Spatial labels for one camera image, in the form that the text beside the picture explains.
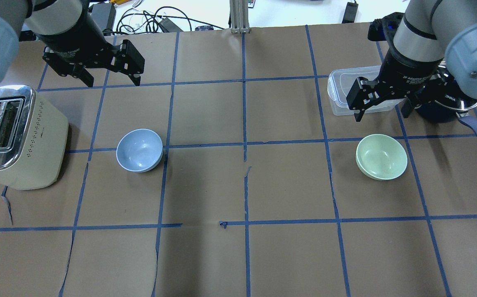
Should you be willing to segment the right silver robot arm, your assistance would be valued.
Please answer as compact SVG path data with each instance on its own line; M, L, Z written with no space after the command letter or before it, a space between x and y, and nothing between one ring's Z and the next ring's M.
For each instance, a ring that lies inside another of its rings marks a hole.
M389 49L376 79L355 79L346 101L357 122L386 100L405 99L402 116L442 98L442 61L459 89L477 100L477 0L412 0L404 13L375 19L368 40Z

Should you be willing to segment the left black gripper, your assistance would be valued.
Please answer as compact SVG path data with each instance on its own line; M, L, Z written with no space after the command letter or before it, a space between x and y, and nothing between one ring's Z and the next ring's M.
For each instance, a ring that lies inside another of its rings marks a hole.
M123 40L117 50L117 65L113 64L115 48L92 17L80 17L65 32L43 35L42 41L47 46L42 58L60 76L74 75L85 86L93 87L94 77L86 67L104 68L127 75L135 86L141 84L144 57L130 40Z

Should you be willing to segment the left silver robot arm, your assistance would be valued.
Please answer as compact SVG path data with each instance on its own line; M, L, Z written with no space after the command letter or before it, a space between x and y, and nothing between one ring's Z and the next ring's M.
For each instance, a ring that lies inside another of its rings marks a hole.
M144 57L130 40L106 41L87 0L0 0L0 83L18 54L24 25L45 44L42 59L57 75L92 87L89 70L107 69L140 86Z

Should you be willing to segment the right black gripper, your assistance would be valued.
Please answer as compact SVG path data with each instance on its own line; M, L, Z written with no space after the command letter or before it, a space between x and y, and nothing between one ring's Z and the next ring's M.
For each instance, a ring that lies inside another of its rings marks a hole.
M407 92L416 92L425 86L442 60L412 60L396 49L389 49L376 79L356 78L350 87L346 102L356 122L361 122L370 102L375 104L380 97L400 99ZM402 118L409 118L420 105L418 97L406 97L401 108Z

